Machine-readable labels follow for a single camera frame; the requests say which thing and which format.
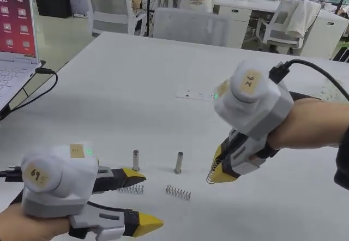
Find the laptop screen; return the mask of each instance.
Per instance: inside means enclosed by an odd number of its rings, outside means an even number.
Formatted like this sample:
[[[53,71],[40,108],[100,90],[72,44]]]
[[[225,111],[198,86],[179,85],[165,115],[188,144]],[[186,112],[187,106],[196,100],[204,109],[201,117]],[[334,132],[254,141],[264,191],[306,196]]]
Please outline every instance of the laptop screen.
[[[0,0],[0,52],[35,57],[31,0]]]

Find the green led light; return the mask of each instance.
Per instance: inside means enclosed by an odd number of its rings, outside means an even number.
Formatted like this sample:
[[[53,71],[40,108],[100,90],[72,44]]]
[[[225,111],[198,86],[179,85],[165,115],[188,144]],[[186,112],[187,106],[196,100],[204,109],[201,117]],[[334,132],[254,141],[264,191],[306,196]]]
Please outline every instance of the green led light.
[[[87,153],[88,155],[92,155],[92,149],[87,148],[87,149],[86,149],[86,153]]]

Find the coil spring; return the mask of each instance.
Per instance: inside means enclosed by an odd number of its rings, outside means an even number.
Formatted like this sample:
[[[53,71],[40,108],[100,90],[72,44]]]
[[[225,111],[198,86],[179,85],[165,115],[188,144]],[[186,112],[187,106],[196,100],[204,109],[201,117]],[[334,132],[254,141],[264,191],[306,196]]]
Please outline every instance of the coil spring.
[[[214,182],[212,181],[212,176],[213,176],[213,173],[214,173],[214,171],[216,170],[217,166],[218,166],[221,162],[222,162],[221,160],[217,159],[217,160],[213,163],[213,165],[212,165],[212,167],[211,167],[211,170],[208,172],[208,175],[207,175],[207,177],[206,177],[206,182],[207,182],[208,184],[210,184],[210,185],[213,185],[213,184],[214,184]]]
[[[185,191],[180,188],[175,188],[174,186],[167,185],[166,193],[175,197],[182,198],[184,200],[190,200],[191,192]]]
[[[127,188],[119,188],[117,191],[120,193],[127,193],[127,194],[143,194],[144,185],[133,185]]]

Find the metal peg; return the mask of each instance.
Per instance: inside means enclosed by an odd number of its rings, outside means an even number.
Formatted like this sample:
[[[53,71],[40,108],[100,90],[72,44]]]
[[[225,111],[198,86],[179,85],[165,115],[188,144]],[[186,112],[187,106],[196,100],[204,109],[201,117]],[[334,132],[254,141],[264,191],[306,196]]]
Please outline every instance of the metal peg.
[[[174,169],[175,174],[181,173],[182,170],[180,170],[180,168],[182,167],[182,161],[183,161],[183,152],[178,152],[176,168]]]
[[[140,170],[140,166],[139,166],[139,152],[138,150],[134,150],[133,151],[133,167],[132,169],[134,171],[139,171]]]

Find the laptop keyboard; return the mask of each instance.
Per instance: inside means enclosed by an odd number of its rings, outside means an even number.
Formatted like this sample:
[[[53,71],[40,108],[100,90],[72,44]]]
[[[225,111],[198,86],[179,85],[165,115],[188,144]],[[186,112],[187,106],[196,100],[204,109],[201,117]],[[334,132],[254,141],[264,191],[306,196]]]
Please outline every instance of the laptop keyboard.
[[[0,97],[28,72],[27,68],[1,68],[0,67]]]

